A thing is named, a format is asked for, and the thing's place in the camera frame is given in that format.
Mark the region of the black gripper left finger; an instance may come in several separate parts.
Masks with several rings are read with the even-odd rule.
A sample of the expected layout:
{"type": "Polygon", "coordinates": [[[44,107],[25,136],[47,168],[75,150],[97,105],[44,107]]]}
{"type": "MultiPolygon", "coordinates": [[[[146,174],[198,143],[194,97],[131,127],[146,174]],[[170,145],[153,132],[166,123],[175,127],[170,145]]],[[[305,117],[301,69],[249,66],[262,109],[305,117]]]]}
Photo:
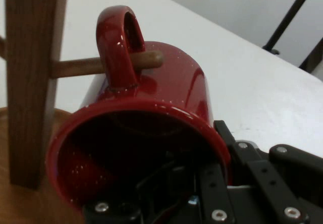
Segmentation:
{"type": "Polygon", "coordinates": [[[215,158],[170,158],[150,175],[122,180],[83,206],[86,223],[234,223],[215,158]]]}

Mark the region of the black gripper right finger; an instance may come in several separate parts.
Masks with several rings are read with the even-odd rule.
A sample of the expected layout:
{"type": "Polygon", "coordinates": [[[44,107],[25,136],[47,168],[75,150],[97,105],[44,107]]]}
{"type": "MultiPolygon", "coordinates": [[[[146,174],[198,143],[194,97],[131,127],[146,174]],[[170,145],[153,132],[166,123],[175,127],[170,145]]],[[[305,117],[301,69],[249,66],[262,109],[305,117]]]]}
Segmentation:
{"type": "Polygon", "coordinates": [[[322,158],[287,144],[266,153],[235,140],[224,121],[213,127],[231,155],[228,187],[235,223],[322,223],[322,158]]]}

